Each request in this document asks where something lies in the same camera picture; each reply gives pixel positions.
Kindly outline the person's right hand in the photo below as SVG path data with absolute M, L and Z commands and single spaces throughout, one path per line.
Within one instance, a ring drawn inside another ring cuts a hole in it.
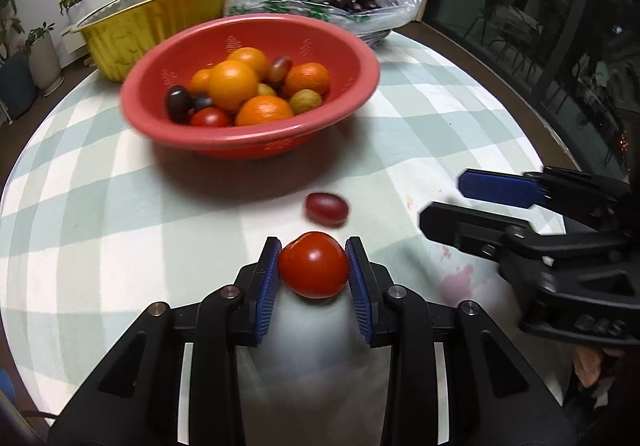
M 608 357 L 622 358 L 623 356 L 623 351 L 613 350 L 613 348 L 600 350 L 600 348 L 577 345 L 573 368 L 580 384 L 584 388 L 591 388 L 601 377 L 603 360 Z

